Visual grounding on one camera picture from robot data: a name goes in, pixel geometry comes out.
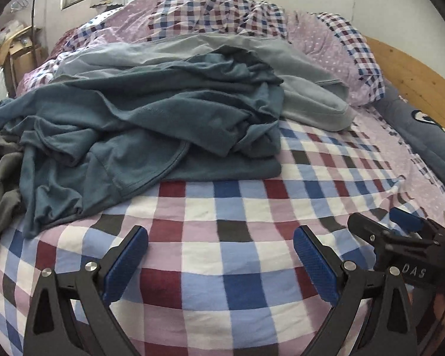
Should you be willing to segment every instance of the checkered bedsheet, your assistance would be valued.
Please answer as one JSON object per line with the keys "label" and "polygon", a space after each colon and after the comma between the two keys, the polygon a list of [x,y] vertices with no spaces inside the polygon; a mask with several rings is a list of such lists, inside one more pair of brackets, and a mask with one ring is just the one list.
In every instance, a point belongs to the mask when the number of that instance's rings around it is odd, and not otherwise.
{"label": "checkered bedsheet", "polygon": [[145,41],[186,33],[222,32],[285,39],[282,8],[254,0],[157,0]]}
{"label": "checkered bedsheet", "polygon": [[[343,259],[368,268],[370,246],[345,229],[363,212],[396,228],[394,206],[422,215],[367,130],[330,133],[281,121],[282,174],[270,180],[167,182],[92,218],[24,240],[20,223],[0,245],[0,344],[23,349],[40,271],[78,270],[118,245],[134,225],[150,246],[112,311],[146,356],[299,356],[330,306],[292,246],[308,225]],[[84,321],[82,307],[75,306]]]}

